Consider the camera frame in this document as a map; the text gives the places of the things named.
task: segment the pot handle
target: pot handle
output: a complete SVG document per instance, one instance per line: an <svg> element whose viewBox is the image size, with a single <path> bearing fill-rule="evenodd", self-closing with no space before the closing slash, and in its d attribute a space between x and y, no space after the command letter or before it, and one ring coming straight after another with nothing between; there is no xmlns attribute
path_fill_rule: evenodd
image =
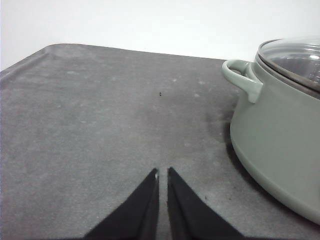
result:
<svg viewBox="0 0 320 240"><path fill-rule="evenodd" d="M263 83L254 75L249 67L252 62L243 60L227 60L222 64L224 77L232 84L241 88L248 94L248 101L255 104L260 96Z"/></svg>

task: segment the gray pot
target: gray pot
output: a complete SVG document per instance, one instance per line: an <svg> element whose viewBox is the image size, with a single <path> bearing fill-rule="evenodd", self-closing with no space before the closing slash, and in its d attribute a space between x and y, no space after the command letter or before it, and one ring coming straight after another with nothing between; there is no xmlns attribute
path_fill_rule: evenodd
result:
<svg viewBox="0 0 320 240"><path fill-rule="evenodd" d="M265 190L320 224L320 37L265 42L255 61L222 65L243 90L233 148Z"/></svg>

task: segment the black object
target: black object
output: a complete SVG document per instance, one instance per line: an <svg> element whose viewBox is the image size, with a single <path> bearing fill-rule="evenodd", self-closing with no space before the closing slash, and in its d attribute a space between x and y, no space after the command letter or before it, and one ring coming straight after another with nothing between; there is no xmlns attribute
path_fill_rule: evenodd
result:
<svg viewBox="0 0 320 240"><path fill-rule="evenodd" d="M69 240L154 240L159 214L159 176L154 168L127 200L88 232Z"/></svg>
<svg viewBox="0 0 320 240"><path fill-rule="evenodd" d="M168 169L167 204L173 240L269 239L243 236L208 207L172 167Z"/></svg>
<svg viewBox="0 0 320 240"><path fill-rule="evenodd" d="M269 239L243 236L208 207L172 167L168 169L167 206L173 240ZM159 176L154 168L123 204L84 238L72 240L155 240L158 214Z"/></svg>

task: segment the glass lid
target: glass lid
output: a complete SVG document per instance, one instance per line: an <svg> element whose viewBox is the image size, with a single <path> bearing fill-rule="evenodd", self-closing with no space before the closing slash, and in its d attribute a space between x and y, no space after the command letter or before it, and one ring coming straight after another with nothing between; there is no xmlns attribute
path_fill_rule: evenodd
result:
<svg viewBox="0 0 320 240"><path fill-rule="evenodd" d="M258 55L278 73L320 92L320 36L267 41Z"/></svg>

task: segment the gray mat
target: gray mat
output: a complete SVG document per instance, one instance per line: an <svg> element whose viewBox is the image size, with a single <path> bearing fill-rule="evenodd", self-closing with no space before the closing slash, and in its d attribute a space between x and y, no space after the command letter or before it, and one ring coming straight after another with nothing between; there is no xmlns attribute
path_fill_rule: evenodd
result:
<svg viewBox="0 0 320 240"><path fill-rule="evenodd" d="M229 136L238 89L222 63L57 44L2 71L2 239L81 237L154 167L157 239L171 239L170 166L246 236L319 239L239 163Z"/></svg>

